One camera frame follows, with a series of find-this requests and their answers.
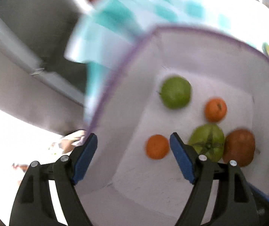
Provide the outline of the red apple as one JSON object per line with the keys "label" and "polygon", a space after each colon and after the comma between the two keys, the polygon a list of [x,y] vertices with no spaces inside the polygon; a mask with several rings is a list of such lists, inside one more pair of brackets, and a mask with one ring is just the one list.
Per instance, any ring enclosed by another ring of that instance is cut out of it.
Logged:
{"label": "red apple", "polygon": [[248,129],[235,129],[225,138],[222,159],[225,163],[234,160],[238,166],[246,167],[251,164],[255,149],[254,134]]}

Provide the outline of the large green apple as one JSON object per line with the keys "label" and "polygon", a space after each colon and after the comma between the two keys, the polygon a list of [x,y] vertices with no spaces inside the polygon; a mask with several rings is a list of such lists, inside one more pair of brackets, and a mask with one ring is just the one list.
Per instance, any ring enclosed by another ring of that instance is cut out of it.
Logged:
{"label": "large green apple", "polygon": [[224,153],[224,133],[216,124],[203,124],[192,132],[187,145],[192,146],[199,155],[218,162]]}

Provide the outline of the large orange mandarin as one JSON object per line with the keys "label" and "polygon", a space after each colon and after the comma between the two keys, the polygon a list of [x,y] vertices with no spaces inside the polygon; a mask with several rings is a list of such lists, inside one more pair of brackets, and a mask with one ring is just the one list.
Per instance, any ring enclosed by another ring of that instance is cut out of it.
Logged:
{"label": "large orange mandarin", "polygon": [[169,141],[163,135],[152,135],[145,143],[147,157],[153,160],[160,160],[169,153]]}

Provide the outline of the purple storage box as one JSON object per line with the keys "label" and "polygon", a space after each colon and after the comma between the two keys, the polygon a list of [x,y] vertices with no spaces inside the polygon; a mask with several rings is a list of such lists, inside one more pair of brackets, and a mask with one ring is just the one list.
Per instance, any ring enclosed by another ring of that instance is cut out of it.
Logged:
{"label": "purple storage box", "polygon": [[[191,84],[182,109],[165,107],[159,92],[165,78]],[[256,154],[243,168],[249,183],[269,197],[269,58],[232,37],[193,27],[158,27],[144,35],[108,73],[90,122],[98,148],[76,189],[94,225],[174,225],[192,185],[172,153],[162,160],[145,155],[155,134],[178,133],[188,141],[206,122],[204,105],[225,100],[219,126],[225,134],[250,129]]]}

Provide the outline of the teal white checkered tablecloth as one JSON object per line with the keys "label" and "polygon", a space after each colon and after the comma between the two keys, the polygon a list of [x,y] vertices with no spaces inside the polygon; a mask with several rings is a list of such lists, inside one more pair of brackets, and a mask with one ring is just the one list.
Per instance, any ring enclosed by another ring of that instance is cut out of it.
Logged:
{"label": "teal white checkered tablecloth", "polygon": [[269,45],[269,9],[256,0],[99,0],[80,17],[65,57],[88,66],[84,120],[90,122],[108,73],[161,25],[209,27],[261,50]]}

